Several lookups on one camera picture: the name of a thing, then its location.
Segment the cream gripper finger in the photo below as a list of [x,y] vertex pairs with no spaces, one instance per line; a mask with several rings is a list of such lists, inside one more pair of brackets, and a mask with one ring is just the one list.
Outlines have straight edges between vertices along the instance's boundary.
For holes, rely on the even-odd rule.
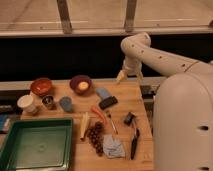
[[138,80],[139,85],[142,85],[143,78],[144,78],[143,75],[137,75],[137,80]]
[[116,77],[116,83],[120,84],[126,78],[127,78],[127,74],[123,70],[120,70]]

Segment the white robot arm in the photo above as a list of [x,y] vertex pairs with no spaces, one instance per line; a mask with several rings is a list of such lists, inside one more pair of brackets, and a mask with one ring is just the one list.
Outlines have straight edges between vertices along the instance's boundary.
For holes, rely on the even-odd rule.
[[165,77],[154,100],[154,171],[213,171],[213,65],[155,49],[145,32],[121,49],[119,81],[142,79],[143,65]]

